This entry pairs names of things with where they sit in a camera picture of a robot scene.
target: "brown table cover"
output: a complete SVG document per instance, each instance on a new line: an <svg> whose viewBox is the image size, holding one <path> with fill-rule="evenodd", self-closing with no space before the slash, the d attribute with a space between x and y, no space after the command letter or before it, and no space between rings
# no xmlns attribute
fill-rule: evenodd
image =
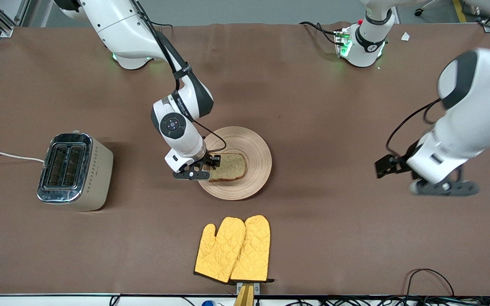
<svg viewBox="0 0 490 306"><path fill-rule="evenodd" d="M276 280L263 294L402 294L412 269L430 267L458 295L490 295L490 150L465 166L482 188L469 198L413 196L409 174L377 180L373 167L396 125L437 97L444 66L490 48L481 26L395 25L369 68L301 25L164 32L214 95L200 122L260 134L270 180L229 202L173 179L150 120L173 89L167 64L124 70L90 28L17 28L0 42L0 151L43 159L55 135L81 130L113 151L114 169L105 208L79 213L37 200L40 163L0 156L0 293L234 292L193 275L202 228L262 214ZM425 129L418 116L393 147ZM411 293L449 294L426 273Z"/></svg>

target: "oven mitt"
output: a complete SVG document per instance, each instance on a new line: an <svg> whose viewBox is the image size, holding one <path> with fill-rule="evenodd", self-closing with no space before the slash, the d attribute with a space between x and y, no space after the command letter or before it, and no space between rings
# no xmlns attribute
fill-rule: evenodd
<svg viewBox="0 0 490 306"><path fill-rule="evenodd" d="M214 224L206 225L194 274L227 283L244 239L245 223L241 219L226 217L220 223L217 233Z"/></svg>
<svg viewBox="0 0 490 306"><path fill-rule="evenodd" d="M263 215L245 221L245 241L230 279L239 282L271 282L268 280L270 257L270 223Z"/></svg>

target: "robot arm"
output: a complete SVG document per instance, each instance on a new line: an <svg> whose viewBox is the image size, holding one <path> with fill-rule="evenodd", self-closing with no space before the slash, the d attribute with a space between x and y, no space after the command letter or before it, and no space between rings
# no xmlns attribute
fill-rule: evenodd
<svg viewBox="0 0 490 306"><path fill-rule="evenodd" d="M171 147L165 161L174 176L200 161L216 167L218 159L208 155L202 136L192 124L210 113L213 97L169 40L152 27L140 4L131 0L54 1L68 16L79 19L84 13L123 68L141 68L152 58L165 60L171 66L176 89L156 101L151 109L152 123ZM193 172L194 179L208 178L207 172L201 172L198 178L198 173Z"/></svg>
<svg viewBox="0 0 490 306"><path fill-rule="evenodd" d="M425 0L360 0L366 6L366 16L359 25L342 29L338 55L357 67L368 67L381 56L385 39L395 23L393 6L407 6Z"/></svg>
<svg viewBox="0 0 490 306"><path fill-rule="evenodd" d="M412 170L422 179L413 185L414 192L441 182L441 193L447 195L452 188L449 175L490 148L490 50L469 51L450 62L438 79L438 93L445 115L392 166L387 167L387 161L395 157L380 159L379 178Z"/></svg>

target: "white cable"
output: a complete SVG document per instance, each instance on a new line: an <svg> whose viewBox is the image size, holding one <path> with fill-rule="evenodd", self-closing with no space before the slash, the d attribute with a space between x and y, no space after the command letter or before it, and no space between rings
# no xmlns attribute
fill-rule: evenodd
<svg viewBox="0 0 490 306"><path fill-rule="evenodd" d="M42 159L34 159L33 157L23 157L23 156L17 156L17 155L12 155L12 154L7 154L7 153L2 153L0 152L0 155L8 156L8 157L13 157L15 159L27 159L29 161L36 161L36 162L42 162L45 163L44 160Z"/></svg>

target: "toaster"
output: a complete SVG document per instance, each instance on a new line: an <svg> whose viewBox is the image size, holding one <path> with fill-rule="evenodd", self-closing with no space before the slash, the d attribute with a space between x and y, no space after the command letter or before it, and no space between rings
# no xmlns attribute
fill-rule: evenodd
<svg viewBox="0 0 490 306"><path fill-rule="evenodd" d="M50 143L37 197L79 211L97 210L107 198L113 153L88 134L60 134Z"/></svg>

